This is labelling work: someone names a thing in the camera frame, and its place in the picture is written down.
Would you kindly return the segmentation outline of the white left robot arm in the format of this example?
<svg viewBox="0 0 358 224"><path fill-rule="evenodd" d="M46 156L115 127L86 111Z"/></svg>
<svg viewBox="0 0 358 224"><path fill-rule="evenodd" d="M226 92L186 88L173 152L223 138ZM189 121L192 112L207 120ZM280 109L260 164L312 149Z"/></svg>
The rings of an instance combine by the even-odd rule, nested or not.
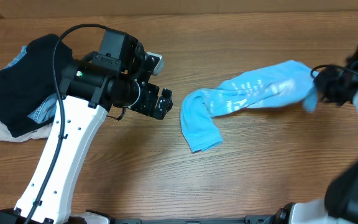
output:
<svg viewBox="0 0 358 224"><path fill-rule="evenodd" d="M85 157L112 106L162 120L172 91L150 84L164 66L161 55L136 50L126 64L94 53L63 71L62 101L37 168L15 207L0 210L0 224L115 223L93 210L72 213L73 193Z"/></svg>

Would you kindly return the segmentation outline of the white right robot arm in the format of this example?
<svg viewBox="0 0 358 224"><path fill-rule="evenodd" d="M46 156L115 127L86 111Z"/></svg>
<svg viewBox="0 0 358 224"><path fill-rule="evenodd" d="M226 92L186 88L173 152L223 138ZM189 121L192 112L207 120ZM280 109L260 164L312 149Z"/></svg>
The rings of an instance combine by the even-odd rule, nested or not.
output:
<svg viewBox="0 0 358 224"><path fill-rule="evenodd" d="M319 65L314 84L325 103L350 102L358 115L358 46L346 65ZM333 180L324 198L307 203L288 203L265 223L320 224L358 223L358 160Z"/></svg>

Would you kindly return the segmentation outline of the light blue printed t-shirt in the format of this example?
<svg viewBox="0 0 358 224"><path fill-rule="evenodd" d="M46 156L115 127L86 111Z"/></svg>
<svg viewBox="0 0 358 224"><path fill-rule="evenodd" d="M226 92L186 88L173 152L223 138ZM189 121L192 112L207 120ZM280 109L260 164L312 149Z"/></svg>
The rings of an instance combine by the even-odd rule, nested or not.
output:
<svg viewBox="0 0 358 224"><path fill-rule="evenodd" d="M311 69L288 60L244 72L216 88L191 92L181 104L181 131L192 153L207 151L223 142L214 117L241 109L281 108L299 102L312 113L318 104L318 92Z"/></svg>

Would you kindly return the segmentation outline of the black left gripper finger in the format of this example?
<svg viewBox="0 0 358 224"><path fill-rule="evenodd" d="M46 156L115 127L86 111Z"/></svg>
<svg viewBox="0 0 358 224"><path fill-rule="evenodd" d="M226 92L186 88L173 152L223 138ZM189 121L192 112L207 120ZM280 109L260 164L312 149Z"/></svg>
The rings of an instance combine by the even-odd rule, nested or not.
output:
<svg viewBox="0 0 358 224"><path fill-rule="evenodd" d="M163 120L165 115L170 111L170 100L168 98L160 97L157 105L153 110L152 117L158 120Z"/></svg>
<svg viewBox="0 0 358 224"><path fill-rule="evenodd" d="M164 105L165 109L171 109L173 106L172 91L164 88L161 97L161 104Z"/></svg>

